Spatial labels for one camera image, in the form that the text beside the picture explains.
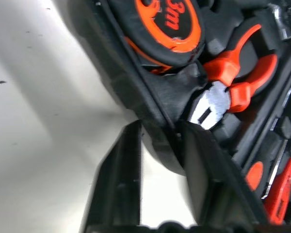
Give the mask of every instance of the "pliers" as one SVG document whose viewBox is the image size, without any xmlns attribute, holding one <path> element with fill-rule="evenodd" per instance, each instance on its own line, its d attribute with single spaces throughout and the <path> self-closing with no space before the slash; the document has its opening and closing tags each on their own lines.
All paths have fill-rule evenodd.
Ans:
<svg viewBox="0 0 291 233">
<path fill-rule="evenodd" d="M 274 50 L 267 50 L 266 54 L 261 55 L 265 48 L 258 48 L 256 50 L 260 56 L 255 68 L 245 82 L 233 83 L 241 69 L 240 52 L 243 46 L 261 28 L 256 17 L 244 21 L 235 29 L 226 50 L 204 64 L 212 86 L 194 100 L 188 117 L 190 122 L 206 130 L 212 128 L 227 110 L 232 113 L 244 111 L 251 97 L 270 80 L 277 66 L 277 54 Z"/>
</svg>

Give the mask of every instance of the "tape measure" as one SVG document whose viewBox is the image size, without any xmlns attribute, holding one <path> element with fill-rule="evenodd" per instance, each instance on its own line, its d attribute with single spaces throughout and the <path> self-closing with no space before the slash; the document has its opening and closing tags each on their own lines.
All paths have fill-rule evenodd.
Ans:
<svg viewBox="0 0 291 233">
<path fill-rule="evenodd" d="M 195 0 L 108 0 L 128 43 L 143 66 L 156 73 L 183 67 L 204 45 Z"/>
</svg>

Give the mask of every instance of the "white surface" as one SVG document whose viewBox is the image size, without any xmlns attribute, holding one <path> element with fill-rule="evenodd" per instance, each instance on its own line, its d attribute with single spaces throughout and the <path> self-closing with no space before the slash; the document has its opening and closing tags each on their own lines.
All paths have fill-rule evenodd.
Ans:
<svg viewBox="0 0 291 233">
<path fill-rule="evenodd" d="M 65 4 L 0 0 L 0 233 L 78 232 L 96 168 L 128 123 L 63 23 Z M 184 178 L 147 152 L 144 164 L 142 223 L 192 224 Z"/>
</svg>

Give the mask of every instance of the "tool case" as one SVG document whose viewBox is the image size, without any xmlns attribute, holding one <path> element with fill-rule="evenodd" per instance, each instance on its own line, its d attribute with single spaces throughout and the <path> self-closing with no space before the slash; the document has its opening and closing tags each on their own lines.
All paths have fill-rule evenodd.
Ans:
<svg viewBox="0 0 291 233">
<path fill-rule="evenodd" d="M 141 120 L 145 145 L 194 186 L 198 224 L 291 224 L 291 1 L 80 0 L 69 9 L 104 83 Z M 209 128 L 199 121 L 210 113 L 189 123 L 226 74 L 234 111 Z M 267 78 L 244 96 L 258 75 Z"/>
</svg>

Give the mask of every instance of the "black plastic tool case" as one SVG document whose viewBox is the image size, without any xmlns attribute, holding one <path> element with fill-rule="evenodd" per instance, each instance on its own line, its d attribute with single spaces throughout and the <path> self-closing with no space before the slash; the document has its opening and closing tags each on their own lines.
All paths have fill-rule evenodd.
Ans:
<svg viewBox="0 0 291 233">
<path fill-rule="evenodd" d="M 184 174 L 179 122 L 192 95 L 202 86 L 201 77 L 204 78 L 205 73 L 201 64 L 196 63 L 197 75 L 190 79 L 181 72 L 164 77 L 152 74 L 140 66 L 107 0 L 82 0 L 73 3 L 70 9 L 78 33 L 99 60 L 107 73 L 108 83 L 124 107 L 142 121 L 160 162 L 171 171 Z M 252 11 L 251 14 L 259 17 L 270 31 L 266 36 L 270 38 L 269 46 L 277 52 L 279 63 L 268 86 L 252 99 L 244 113 L 237 115 L 241 122 L 233 140 L 221 148 L 234 161 L 233 169 L 241 169 L 244 174 L 274 120 L 282 115 L 283 103 L 291 88 L 291 43 L 280 41 L 273 15 L 268 9 Z"/>
</svg>

